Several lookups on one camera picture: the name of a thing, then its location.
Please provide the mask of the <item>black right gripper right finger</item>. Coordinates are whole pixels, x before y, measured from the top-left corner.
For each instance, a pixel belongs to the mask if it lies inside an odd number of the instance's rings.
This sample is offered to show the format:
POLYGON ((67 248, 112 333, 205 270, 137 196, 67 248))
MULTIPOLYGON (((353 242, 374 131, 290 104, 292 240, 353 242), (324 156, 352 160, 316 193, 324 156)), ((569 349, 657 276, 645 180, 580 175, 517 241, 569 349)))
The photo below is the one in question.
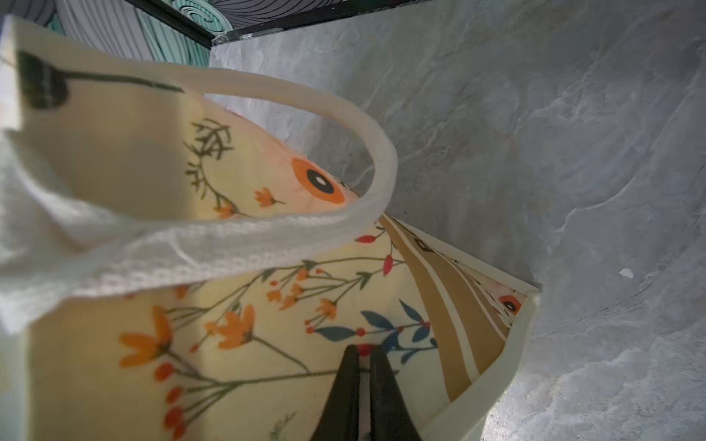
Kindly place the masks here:
POLYGON ((370 355, 371 439, 421 441, 382 347, 370 355))

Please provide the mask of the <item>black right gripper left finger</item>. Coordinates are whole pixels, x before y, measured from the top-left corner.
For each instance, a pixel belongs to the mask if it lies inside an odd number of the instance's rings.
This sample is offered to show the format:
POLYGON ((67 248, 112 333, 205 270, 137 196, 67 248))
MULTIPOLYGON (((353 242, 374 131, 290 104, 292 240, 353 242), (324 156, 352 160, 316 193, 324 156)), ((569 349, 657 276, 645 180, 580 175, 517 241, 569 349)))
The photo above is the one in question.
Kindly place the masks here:
POLYGON ((349 345, 328 395, 320 421, 311 441, 359 439, 360 424, 360 354, 349 345))

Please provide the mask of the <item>black corner frame post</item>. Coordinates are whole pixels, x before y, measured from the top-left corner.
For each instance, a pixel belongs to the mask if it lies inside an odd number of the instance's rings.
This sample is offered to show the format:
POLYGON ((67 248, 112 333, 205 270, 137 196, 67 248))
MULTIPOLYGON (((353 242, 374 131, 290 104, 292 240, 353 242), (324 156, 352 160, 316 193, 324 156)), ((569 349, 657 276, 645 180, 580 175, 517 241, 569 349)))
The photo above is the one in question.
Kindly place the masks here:
POLYGON ((127 0, 127 2, 175 31, 198 42, 201 46, 209 49, 213 47, 214 37, 207 29, 196 24, 173 7, 167 5, 167 3, 159 0, 127 0))

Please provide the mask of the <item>floral canvas tote bag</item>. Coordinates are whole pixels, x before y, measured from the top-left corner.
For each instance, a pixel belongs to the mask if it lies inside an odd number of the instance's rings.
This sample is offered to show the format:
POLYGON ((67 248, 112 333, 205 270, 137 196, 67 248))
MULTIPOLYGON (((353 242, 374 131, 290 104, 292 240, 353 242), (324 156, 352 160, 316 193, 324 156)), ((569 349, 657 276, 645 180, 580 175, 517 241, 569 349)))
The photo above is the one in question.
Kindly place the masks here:
POLYGON ((386 212, 349 101, 1 35, 1 437, 310 440, 349 345, 421 440, 477 440, 539 295, 386 212))

